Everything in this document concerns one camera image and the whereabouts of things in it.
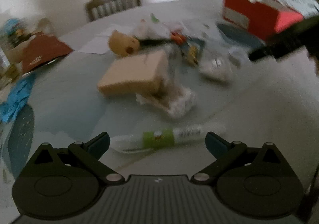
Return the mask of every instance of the white paper sheet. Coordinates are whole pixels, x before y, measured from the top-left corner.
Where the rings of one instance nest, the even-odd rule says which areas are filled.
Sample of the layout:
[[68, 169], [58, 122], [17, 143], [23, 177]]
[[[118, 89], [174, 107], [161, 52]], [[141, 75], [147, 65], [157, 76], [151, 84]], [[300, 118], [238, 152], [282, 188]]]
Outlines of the white paper sheet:
[[117, 30], [124, 34], [129, 34], [133, 30], [133, 27], [111, 24], [111, 26], [106, 31], [97, 34], [97, 37], [109, 37], [114, 30]]
[[106, 31], [97, 34], [92, 40], [87, 42], [78, 52], [92, 53], [92, 54], [105, 54], [110, 51], [108, 47], [108, 38], [114, 30], [124, 34], [129, 34], [133, 28], [130, 26], [121, 26], [112, 24]]
[[94, 37], [78, 50], [78, 52], [93, 54], [105, 54], [108, 51], [110, 51], [108, 37]]

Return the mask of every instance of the red and white box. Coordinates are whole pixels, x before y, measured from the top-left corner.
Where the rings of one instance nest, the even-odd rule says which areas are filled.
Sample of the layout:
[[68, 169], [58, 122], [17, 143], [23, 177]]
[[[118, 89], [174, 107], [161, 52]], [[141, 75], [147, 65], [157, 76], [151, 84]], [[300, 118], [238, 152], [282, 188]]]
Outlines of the red and white box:
[[224, 0], [223, 18], [262, 40], [303, 20], [302, 14], [276, 0]]

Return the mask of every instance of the green object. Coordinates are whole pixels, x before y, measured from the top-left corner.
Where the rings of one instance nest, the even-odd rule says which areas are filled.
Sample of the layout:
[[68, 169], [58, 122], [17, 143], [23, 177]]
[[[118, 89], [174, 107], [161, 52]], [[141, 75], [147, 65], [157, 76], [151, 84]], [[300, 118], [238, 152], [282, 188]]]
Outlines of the green object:
[[158, 23], [159, 20], [155, 17], [155, 15], [153, 13], [151, 13], [151, 19], [153, 23]]
[[143, 133], [144, 148], [163, 148], [174, 146], [173, 129], [166, 129], [162, 132], [144, 132]]

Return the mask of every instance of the wooden chair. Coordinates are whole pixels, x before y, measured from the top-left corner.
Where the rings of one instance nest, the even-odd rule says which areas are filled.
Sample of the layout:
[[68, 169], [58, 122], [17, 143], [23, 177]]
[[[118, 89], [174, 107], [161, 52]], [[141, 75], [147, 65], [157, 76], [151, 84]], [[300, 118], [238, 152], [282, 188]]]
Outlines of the wooden chair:
[[141, 0], [91, 0], [86, 4], [90, 22], [135, 6], [141, 6]]

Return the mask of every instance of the blue cloth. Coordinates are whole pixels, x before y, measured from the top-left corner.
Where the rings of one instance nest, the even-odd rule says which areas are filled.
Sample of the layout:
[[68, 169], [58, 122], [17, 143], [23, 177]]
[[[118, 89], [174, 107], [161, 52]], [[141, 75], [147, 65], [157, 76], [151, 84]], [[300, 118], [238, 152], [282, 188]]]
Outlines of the blue cloth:
[[20, 79], [11, 89], [7, 101], [0, 104], [0, 114], [3, 122], [7, 123], [16, 119], [19, 111], [27, 104], [34, 81], [35, 75], [31, 73]]

